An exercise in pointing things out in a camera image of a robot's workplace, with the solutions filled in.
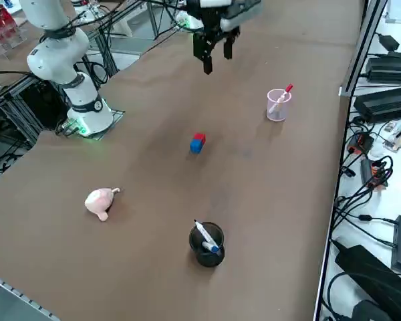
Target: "floor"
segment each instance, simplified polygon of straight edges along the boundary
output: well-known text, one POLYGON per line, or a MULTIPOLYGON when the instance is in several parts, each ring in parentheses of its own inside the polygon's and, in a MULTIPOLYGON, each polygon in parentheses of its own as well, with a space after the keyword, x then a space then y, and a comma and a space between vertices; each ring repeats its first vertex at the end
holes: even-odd
MULTIPOLYGON (((154 8, 154 15, 159 24, 160 16, 162 10, 161 8, 154 8)), ((152 26, 150 20, 148 19, 147 12, 140 14, 138 17, 132 19, 129 22, 132 29, 134 39, 122 39, 113 38, 113 44, 117 43, 118 51, 115 52, 114 45, 112 45, 112 53, 116 65, 119 70, 123 70, 131 66, 139 58, 139 55, 150 47, 152 40, 154 38, 152 32, 152 26)), ((167 16, 166 12, 162 15, 162 23, 160 24, 160 31, 168 29, 170 27, 170 18, 167 16)), ((102 56, 98 54, 96 50, 90 50, 88 52, 88 57, 93 62, 98 62, 102 64, 102 56)), ((98 70, 98 76, 101 77, 101 70, 98 70)), ((8 144, 0 142, 0 156, 7 151, 9 148, 8 144)), ((23 154, 24 150, 19 149, 18 154, 23 154)), ((6 290, 0 288, 0 321, 42 321, 49 320, 42 313, 38 312, 36 309, 32 308, 30 305, 26 304, 13 294, 7 292, 6 290)))

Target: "clear plastic cup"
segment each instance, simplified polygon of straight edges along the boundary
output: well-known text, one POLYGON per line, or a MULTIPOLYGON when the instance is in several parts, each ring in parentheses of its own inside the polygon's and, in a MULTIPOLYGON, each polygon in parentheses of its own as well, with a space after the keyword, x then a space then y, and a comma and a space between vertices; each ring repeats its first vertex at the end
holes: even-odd
POLYGON ((266 116, 274 122, 281 122, 287 118, 291 93, 287 93, 285 99, 282 102, 279 102, 279 99, 284 92, 284 89, 272 89, 267 93, 266 116))

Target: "toy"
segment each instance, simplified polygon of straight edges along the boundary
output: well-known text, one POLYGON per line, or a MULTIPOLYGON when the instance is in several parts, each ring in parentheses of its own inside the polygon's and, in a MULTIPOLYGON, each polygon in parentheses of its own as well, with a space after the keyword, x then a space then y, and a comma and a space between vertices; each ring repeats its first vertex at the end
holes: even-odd
POLYGON ((205 145, 206 142, 206 136, 205 134, 197 132, 194 137, 192 142, 190 143, 190 151, 199 154, 203 148, 203 145, 205 145))
POLYGON ((96 214, 100 221, 105 222, 108 218, 107 210, 112 206, 114 194, 120 189, 97 189, 91 192, 85 201, 86 208, 96 214))

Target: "red block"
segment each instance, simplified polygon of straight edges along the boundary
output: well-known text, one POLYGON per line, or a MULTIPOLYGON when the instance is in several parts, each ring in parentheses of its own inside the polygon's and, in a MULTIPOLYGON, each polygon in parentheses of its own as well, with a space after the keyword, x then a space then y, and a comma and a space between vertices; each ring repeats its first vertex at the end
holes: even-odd
POLYGON ((197 132, 196 134, 194 134, 193 139, 201 140, 202 145, 204 145, 205 142, 207 141, 205 134, 202 134, 201 132, 197 132))

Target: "blue block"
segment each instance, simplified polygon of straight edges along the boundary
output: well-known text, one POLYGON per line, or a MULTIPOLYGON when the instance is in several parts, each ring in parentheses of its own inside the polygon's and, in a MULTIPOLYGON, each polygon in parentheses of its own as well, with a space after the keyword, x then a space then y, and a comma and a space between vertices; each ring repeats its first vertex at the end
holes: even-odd
POLYGON ((190 151, 195 154, 199 154, 202 150, 202 147, 203 147, 202 141, 199 139, 194 139, 190 143, 190 151))

